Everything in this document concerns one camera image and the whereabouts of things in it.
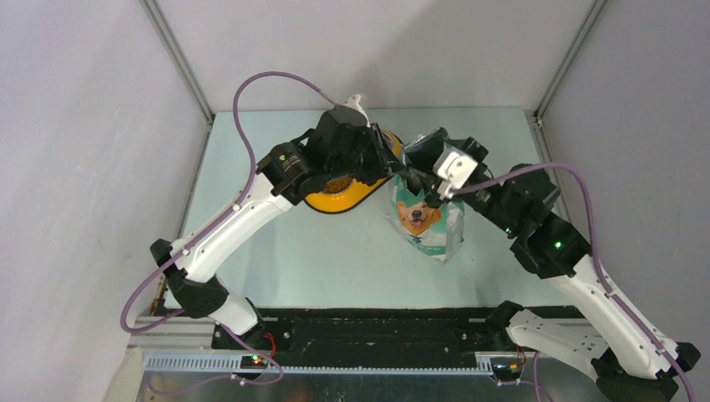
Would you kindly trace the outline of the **green pet food bag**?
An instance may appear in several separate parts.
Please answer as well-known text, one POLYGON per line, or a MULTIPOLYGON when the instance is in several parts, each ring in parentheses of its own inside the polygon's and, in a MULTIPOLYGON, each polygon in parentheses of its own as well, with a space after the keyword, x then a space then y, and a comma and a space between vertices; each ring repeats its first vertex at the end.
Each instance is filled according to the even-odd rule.
POLYGON ((456 202, 436 208, 426 205, 424 173, 414 170, 419 165, 414 158, 431 152, 437 159, 448 138, 448 131, 440 127, 405 144, 401 159, 408 170, 395 175, 388 184, 388 222, 418 252, 441 264, 450 259, 464 241, 465 208, 456 202))

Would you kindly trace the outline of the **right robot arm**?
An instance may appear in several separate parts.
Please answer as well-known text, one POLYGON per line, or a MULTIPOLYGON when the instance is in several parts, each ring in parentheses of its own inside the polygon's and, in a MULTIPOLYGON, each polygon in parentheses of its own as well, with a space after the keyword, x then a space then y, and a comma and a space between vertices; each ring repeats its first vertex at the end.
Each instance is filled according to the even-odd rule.
POLYGON ((408 172, 429 206, 461 201, 502 230, 521 267, 561 291, 592 332, 562 327, 526 307, 505 301, 487 318, 496 349, 514 344, 577 369, 611 401, 668 401, 679 389, 697 394, 688 378, 701 354, 691 343, 667 337, 643 316, 602 266, 594 226, 582 234, 558 216, 559 162, 520 163, 492 176, 486 149, 473 139, 434 135, 404 149, 408 172))

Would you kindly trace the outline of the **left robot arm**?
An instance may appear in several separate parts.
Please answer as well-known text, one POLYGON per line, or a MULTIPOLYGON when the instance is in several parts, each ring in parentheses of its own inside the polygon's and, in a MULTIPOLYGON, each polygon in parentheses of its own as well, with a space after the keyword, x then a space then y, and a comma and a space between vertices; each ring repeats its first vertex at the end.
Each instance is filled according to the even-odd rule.
POLYGON ((263 342, 265 327, 253 303, 233 296, 217 277, 220 266, 252 235, 332 181, 351 178, 378 188, 400 166, 403 144, 356 107, 336 105, 316 126, 254 160, 247 183, 196 232, 150 247, 183 312, 209 317, 243 348, 263 342))

